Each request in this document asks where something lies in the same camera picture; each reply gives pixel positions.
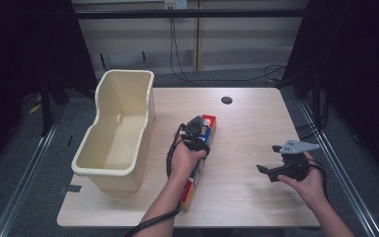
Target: red box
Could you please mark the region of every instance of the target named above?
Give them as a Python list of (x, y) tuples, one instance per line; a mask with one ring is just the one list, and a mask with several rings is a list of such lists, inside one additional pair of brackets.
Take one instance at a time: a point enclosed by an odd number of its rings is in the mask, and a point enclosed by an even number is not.
[[(201, 136), (204, 143), (210, 147), (211, 141), (213, 140), (215, 129), (216, 129), (216, 117), (202, 115), (202, 121), (204, 122), (205, 127), (201, 131)], [(183, 210), (188, 211), (190, 209), (190, 204), (192, 202), (192, 197), (195, 192), (196, 186), (198, 184), (199, 176), (201, 174), (202, 167), (204, 165), (205, 158), (202, 158), (198, 161), (195, 168), (192, 170), (192, 173), (187, 180), (187, 183), (184, 185), (183, 193), (181, 194), (180, 202), (183, 207)]]

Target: hole in table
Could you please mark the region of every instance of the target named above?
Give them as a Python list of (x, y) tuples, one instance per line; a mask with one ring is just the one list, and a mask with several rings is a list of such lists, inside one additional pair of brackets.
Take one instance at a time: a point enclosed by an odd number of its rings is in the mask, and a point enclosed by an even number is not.
[(231, 97), (223, 97), (221, 98), (221, 102), (225, 105), (230, 105), (233, 102), (233, 99)]

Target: wooden table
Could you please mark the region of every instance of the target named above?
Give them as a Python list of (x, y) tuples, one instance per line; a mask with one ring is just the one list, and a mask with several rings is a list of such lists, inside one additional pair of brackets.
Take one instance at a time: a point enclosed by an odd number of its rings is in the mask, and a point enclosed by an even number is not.
[[(231, 97), (225, 105), (222, 97)], [(154, 88), (155, 121), (139, 191), (102, 192), (88, 178), (73, 176), (57, 218), (61, 226), (136, 225), (167, 177), (165, 159), (179, 124), (197, 115), (217, 117), (217, 127), (188, 212), (176, 227), (319, 226), (298, 194), (271, 183), (257, 164), (282, 165), (271, 149), (297, 133), (278, 90), (271, 88)]]

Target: gray floor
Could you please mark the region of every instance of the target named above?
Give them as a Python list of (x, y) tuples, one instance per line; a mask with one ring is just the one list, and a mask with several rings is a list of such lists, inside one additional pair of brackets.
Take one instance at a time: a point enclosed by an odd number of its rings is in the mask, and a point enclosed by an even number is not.
[[(270, 77), (280, 77), (281, 73), (282, 71), (278, 71)], [(266, 84), (265, 78), (244, 81), (263, 74), (263, 69), (245, 69), (192, 72), (188, 73), (188, 77), (191, 80), (207, 80), (196, 82), (204, 87), (263, 87)], [(194, 85), (177, 79), (173, 74), (156, 74), (154, 86), (193, 87)], [(8, 236), (121, 236), (124, 232), (120, 228), (64, 228), (56, 223), (58, 210), (64, 199), (61, 190), (70, 183), (73, 175), (70, 163), (86, 129), (95, 117), (95, 104), (92, 100), (82, 98), (74, 91), (69, 91), (69, 94), (71, 100), (64, 108), (52, 105), (55, 117), (58, 112), (62, 112), (61, 120), (42, 157), (21, 208), (16, 211), (17, 215), (11, 223)], [(292, 88), (282, 89), (281, 94), (295, 126), (306, 124), (299, 104), (293, 97)], [(26, 102), (25, 107), (30, 105), (31, 102)], [(0, 154), (0, 216), (35, 154), (41, 130), (40, 111), (33, 115), (22, 114), (17, 130)], [(330, 108), (329, 121), (324, 132), (379, 226), (379, 169), (372, 160), (370, 152), (365, 146), (355, 142), (353, 131), (337, 113), (336, 108)], [(313, 136), (305, 141), (316, 142)], [(324, 163), (327, 169), (328, 195), (334, 209), (356, 236), (366, 236), (366, 231), (344, 194), (326, 156), (322, 151), (312, 154)], [(200, 233), (197, 229), (177, 229), (175, 236), (200, 236)], [(215, 233), (214, 236), (220, 236), (217, 231)], [(232, 236), (323, 236), (323, 234), (320, 230), (297, 228), (237, 229)]]

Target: cream plastic bin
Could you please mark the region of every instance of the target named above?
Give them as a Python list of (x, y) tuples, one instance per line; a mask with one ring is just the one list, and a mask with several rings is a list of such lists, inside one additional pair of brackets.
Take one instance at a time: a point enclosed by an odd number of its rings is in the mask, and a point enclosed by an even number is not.
[(95, 92), (97, 114), (72, 162), (101, 190), (137, 191), (155, 117), (150, 71), (111, 70)]

